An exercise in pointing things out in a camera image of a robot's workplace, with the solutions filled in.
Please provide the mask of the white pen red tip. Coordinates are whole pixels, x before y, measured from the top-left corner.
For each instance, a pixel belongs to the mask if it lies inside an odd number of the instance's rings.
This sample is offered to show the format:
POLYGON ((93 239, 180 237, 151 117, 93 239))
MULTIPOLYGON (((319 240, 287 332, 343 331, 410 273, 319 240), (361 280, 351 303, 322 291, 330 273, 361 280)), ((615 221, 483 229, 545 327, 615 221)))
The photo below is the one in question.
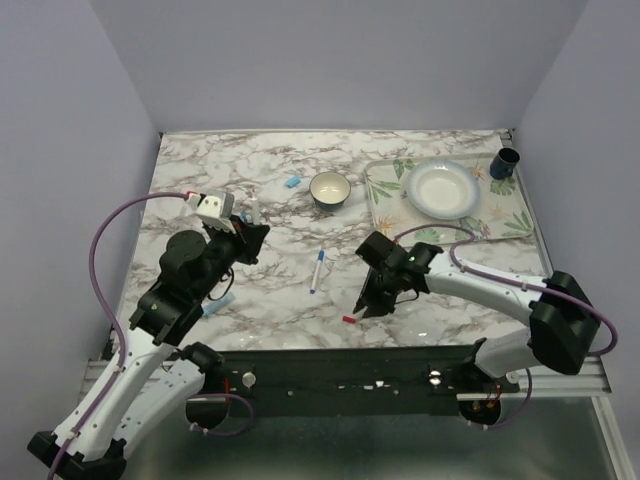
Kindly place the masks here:
POLYGON ((257 193, 255 190, 252 190, 250 197, 251 204, 251 220, 254 225, 259 225, 260 221, 260 205, 259 199, 257 197, 257 193))

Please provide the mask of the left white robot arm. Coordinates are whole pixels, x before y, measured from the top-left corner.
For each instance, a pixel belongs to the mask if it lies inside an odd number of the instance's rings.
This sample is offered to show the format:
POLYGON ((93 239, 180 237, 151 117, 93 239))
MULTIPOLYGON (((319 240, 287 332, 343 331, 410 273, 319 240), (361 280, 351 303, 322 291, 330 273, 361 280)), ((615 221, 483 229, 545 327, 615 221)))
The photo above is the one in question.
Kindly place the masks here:
POLYGON ((233 264, 256 264, 269 226, 231 220, 231 232, 207 227, 168 240, 160 275, 140 298, 118 353, 75 410, 28 444, 50 478, 120 478, 133 451, 172 410, 220 387, 223 359, 202 343, 187 346, 152 387, 146 383, 201 319, 204 299, 233 264))

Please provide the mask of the white pen blue tip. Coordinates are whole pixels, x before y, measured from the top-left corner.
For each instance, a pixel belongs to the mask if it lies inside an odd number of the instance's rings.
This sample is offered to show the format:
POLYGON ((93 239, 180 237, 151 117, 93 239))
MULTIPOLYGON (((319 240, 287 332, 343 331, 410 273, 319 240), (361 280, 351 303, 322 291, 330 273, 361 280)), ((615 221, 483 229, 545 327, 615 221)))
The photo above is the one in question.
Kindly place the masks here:
POLYGON ((311 294, 315 294, 317 291, 317 287, 318 287, 318 282, 319 282, 319 277, 320 277, 320 272, 321 272, 321 268, 324 262, 324 257, 325 257, 325 251, 324 249, 320 250, 316 259, 316 263, 315 263, 315 267, 314 267, 314 271, 313 271, 313 275, 312 275, 312 280, 311 280, 311 284, 310 284, 310 293, 311 294))

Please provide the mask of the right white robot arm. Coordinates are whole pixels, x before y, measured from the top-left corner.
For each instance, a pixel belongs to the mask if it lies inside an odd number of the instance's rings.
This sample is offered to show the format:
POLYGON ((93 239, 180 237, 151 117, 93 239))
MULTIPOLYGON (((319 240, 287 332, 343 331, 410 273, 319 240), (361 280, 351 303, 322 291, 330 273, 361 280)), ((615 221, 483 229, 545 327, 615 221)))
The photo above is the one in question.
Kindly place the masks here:
POLYGON ((601 325, 579 283, 565 272, 548 278, 507 274, 464 263, 423 242, 405 249, 379 232, 370 234, 356 254, 369 270, 354 310, 366 317, 393 313, 398 296, 413 291, 461 298, 522 324, 514 333, 475 342, 459 370, 462 384, 474 392, 535 366, 578 374, 601 325))

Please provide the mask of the light blue eraser block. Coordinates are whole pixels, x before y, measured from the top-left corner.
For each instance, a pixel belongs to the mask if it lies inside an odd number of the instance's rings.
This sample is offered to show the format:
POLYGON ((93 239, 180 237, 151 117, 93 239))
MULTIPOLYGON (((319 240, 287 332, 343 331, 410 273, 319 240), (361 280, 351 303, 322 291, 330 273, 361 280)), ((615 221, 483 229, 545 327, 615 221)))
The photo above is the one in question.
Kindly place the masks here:
POLYGON ((297 177, 297 176, 293 176, 293 177, 291 177, 291 178, 289 178, 289 179, 287 179, 287 180, 286 180, 286 182, 285 182, 285 186, 286 186, 287 188, 294 188, 294 187, 296 187, 297 185, 299 185, 299 184, 300 184, 300 182, 301 182, 301 180, 300 180, 300 178, 299 178, 299 177, 297 177))

